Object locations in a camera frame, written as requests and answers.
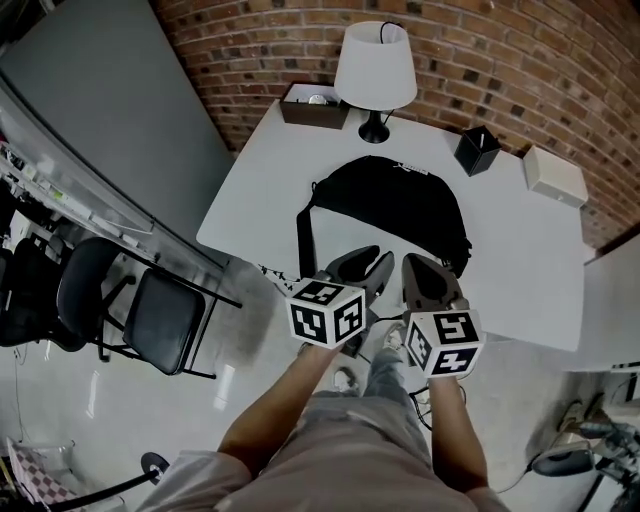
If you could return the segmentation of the person's left forearm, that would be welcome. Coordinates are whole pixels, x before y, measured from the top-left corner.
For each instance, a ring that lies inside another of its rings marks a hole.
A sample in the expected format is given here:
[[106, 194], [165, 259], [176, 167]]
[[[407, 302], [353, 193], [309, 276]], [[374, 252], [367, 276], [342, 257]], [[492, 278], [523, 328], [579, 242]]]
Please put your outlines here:
[[279, 379], [231, 424], [217, 449], [257, 476], [296, 427], [310, 397], [339, 353], [305, 347]]

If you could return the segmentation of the person's right shoe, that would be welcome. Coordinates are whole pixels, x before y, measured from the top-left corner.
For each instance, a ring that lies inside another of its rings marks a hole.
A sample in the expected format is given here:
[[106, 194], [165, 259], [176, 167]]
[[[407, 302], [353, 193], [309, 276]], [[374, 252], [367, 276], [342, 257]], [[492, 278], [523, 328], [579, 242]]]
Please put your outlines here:
[[383, 339], [383, 348], [399, 352], [404, 345], [406, 327], [402, 322], [395, 323], [386, 331]]

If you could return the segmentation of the black folding chair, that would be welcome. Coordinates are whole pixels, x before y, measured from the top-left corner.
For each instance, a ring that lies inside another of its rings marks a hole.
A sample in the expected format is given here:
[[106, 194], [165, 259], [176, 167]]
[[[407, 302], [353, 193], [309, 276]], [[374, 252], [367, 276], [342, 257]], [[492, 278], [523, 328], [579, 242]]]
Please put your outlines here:
[[[147, 262], [105, 238], [92, 238], [90, 246], [102, 277], [121, 255], [146, 267], [140, 279], [133, 276], [123, 278], [101, 300], [99, 321], [119, 329], [123, 344], [110, 346], [99, 342], [99, 348], [146, 362], [167, 376], [185, 373], [214, 380], [214, 373], [193, 368], [201, 339], [217, 303], [223, 302], [237, 309], [242, 304]], [[108, 308], [128, 285], [135, 286], [136, 291], [126, 320], [119, 322]]]

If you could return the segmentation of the white table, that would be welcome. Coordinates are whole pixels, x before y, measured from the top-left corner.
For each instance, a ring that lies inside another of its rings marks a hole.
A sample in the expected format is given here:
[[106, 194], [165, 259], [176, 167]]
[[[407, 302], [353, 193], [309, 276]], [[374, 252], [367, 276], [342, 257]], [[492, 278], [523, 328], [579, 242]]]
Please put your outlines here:
[[286, 123], [269, 107], [238, 155], [197, 241], [255, 265], [299, 276], [296, 218], [312, 186], [343, 164], [380, 155], [443, 179], [472, 250], [460, 285], [491, 334], [573, 351], [582, 322], [583, 241], [578, 210], [530, 191], [519, 158], [500, 153], [468, 176], [457, 135], [393, 117], [390, 138], [362, 141], [362, 111], [340, 130]]

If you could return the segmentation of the person's right forearm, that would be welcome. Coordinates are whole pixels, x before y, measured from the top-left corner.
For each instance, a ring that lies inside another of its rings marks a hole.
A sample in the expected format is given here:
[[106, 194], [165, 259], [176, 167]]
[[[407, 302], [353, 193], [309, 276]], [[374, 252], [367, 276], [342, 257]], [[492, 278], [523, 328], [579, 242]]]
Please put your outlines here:
[[432, 463], [450, 488], [467, 493], [488, 486], [488, 468], [479, 439], [454, 377], [429, 380]]

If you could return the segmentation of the white small drawer box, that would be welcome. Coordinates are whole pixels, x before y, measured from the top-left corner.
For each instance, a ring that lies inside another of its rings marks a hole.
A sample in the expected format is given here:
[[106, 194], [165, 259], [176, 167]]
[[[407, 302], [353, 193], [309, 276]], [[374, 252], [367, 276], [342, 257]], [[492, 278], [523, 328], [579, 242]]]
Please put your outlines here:
[[576, 165], [532, 146], [523, 157], [530, 191], [579, 209], [588, 201], [582, 170]]

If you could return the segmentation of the black bag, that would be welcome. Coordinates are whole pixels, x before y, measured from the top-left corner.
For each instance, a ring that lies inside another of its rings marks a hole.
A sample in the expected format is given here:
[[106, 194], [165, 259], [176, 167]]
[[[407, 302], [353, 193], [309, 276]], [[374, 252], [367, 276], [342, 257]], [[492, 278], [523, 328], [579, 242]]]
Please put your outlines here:
[[352, 160], [312, 184], [296, 217], [300, 275], [317, 272], [311, 210], [323, 208], [371, 225], [438, 258], [461, 277], [472, 244], [457, 199], [440, 177], [381, 156]]

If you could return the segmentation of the black office chair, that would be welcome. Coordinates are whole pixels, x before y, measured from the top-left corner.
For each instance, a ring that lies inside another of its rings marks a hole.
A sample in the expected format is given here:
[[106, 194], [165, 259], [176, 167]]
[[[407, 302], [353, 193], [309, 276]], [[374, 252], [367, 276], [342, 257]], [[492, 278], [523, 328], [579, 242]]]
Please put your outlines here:
[[51, 341], [66, 352], [77, 352], [87, 342], [59, 319], [57, 294], [70, 255], [61, 263], [30, 239], [14, 251], [0, 249], [0, 347]]

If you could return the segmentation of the person's left shoe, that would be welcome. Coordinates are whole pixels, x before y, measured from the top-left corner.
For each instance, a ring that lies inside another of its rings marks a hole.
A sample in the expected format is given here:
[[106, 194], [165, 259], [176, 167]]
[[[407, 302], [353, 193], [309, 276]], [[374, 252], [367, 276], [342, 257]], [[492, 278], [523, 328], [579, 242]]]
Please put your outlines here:
[[339, 367], [333, 374], [334, 390], [348, 395], [359, 393], [359, 384], [354, 372], [348, 367]]

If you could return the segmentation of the large grey cabinet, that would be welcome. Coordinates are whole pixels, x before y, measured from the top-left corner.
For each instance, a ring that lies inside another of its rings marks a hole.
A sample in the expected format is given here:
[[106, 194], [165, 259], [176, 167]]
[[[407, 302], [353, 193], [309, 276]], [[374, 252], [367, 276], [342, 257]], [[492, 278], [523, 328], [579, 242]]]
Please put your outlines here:
[[0, 0], [0, 141], [158, 264], [225, 268], [196, 235], [233, 159], [149, 0]]

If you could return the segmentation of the white shade table lamp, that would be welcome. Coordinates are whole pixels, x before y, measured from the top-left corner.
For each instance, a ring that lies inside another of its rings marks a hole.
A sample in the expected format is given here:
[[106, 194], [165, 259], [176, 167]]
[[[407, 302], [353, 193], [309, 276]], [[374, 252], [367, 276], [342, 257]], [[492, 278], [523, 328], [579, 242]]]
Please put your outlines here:
[[409, 35], [393, 22], [360, 22], [346, 28], [336, 76], [335, 91], [343, 102], [366, 111], [360, 138], [371, 144], [388, 140], [383, 121], [411, 104], [417, 82]]

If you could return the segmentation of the person's shoe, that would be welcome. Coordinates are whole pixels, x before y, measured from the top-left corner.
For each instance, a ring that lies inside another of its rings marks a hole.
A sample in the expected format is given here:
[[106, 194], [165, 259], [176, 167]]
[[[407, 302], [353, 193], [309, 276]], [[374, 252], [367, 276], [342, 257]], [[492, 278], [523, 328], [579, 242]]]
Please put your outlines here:
[[348, 367], [339, 367], [333, 374], [334, 390], [348, 395], [359, 393], [359, 384], [354, 372]]
[[406, 327], [402, 322], [395, 323], [386, 331], [383, 339], [383, 348], [399, 352], [404, 345]]

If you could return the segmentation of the white shelf unit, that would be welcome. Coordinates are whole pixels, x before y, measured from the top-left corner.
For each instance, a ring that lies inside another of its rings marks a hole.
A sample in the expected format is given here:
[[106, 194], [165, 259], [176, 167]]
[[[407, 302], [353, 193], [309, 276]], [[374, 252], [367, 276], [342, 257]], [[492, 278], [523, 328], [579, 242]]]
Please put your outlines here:
[[640, 234], [586, 265], [579, 346], [562, 367], [640, 371]]

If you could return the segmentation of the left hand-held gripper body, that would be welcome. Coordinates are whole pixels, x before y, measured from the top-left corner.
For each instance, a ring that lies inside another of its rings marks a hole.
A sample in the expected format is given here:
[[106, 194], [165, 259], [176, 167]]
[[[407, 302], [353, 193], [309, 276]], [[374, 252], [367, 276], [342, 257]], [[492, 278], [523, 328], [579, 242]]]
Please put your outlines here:
[[373, 301], [370, 279], [343, 282], [328, 272], [303, 278], [286, 296], [291, 336], [326, 349], [357, 356], [368, 335]]

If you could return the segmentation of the cluttered white shelf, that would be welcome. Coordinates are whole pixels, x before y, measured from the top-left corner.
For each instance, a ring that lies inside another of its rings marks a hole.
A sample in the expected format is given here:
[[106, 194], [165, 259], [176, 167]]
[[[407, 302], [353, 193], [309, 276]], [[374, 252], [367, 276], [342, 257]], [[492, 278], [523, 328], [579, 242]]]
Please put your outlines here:
[[98, 236], [114, 241], [147, 261], [158, 262], [157, 253], [149, 253], [137, 239], [125, 234], [120, 226], [103, 219], [89, 207], [56, 188], [5, 141], [0, 141], [0, 173], [13, 180], [21, 190], [48, 209]]

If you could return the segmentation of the person's blue jeans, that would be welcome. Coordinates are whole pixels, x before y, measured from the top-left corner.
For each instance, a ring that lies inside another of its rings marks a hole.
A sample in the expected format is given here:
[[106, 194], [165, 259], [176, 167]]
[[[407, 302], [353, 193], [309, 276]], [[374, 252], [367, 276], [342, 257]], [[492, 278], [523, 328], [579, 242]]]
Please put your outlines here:
[[406, 406], [410, 398], [404, 387], [403, 367], [398, 350], [382, 348], [372, 359], [363, 396], [384, 398]]

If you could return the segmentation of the black pen holder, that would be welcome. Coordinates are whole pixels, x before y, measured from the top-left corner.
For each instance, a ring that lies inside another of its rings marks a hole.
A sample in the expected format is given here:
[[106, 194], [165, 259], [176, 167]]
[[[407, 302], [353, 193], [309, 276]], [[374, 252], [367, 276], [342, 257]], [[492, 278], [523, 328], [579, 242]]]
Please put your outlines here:
[[489, 169], [502, 147], [486, 126], [463, 132], [454, 157], [467, 176], [472, 177]]

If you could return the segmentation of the checkered cloth item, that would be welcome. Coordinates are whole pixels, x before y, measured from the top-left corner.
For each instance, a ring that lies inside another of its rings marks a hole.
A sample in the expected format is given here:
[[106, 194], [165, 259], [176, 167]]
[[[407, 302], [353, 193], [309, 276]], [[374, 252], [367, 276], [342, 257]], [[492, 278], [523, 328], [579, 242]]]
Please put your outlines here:
[[63, 503], [79, 495], [48, 473], [41, 463], [41, 456], [33, 450], [7, 439], [7, 450], [17, 489], [33, 505]]

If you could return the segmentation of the brown open box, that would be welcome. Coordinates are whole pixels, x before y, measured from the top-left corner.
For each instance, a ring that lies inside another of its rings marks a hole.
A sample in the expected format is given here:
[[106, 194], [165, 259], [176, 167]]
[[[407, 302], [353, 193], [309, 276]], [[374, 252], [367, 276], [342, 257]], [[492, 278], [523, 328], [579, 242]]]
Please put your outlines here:
[[350, 106], [333, 85], [292, 82], [279, 101], [285, 123], [341, 130]]

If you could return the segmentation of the person's light shirt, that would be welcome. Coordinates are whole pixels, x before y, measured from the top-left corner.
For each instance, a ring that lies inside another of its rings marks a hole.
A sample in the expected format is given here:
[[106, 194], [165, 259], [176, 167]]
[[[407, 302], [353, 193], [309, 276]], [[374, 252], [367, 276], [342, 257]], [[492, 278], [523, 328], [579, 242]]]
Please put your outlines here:
[[445, 485], [399, 404], [322, 396], [257, 477], [229, 455], [183, 451], [136, 512], [510, 511], [488, 487]]

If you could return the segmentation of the black stanchion base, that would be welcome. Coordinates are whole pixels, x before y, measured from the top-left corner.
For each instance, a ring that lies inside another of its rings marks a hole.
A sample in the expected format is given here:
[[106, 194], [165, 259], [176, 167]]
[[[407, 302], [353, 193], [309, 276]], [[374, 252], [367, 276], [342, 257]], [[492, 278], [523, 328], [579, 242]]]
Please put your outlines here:
[[157, 485], [160, 482], [170, 466], [164, 457], [155, 452], [144, 453], [140, 464], [144, 474], [149, 477], [149, 481], [153, 485]]

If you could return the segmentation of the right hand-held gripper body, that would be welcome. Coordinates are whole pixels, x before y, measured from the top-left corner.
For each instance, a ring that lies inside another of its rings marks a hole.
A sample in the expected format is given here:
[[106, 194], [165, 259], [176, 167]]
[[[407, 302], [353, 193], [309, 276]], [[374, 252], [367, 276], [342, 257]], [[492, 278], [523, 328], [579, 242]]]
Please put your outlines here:
[[470, 374], [485, 345], [479, 314], [465, 298], [447, 305], [406, 302], [403, 346], [427, 379]]

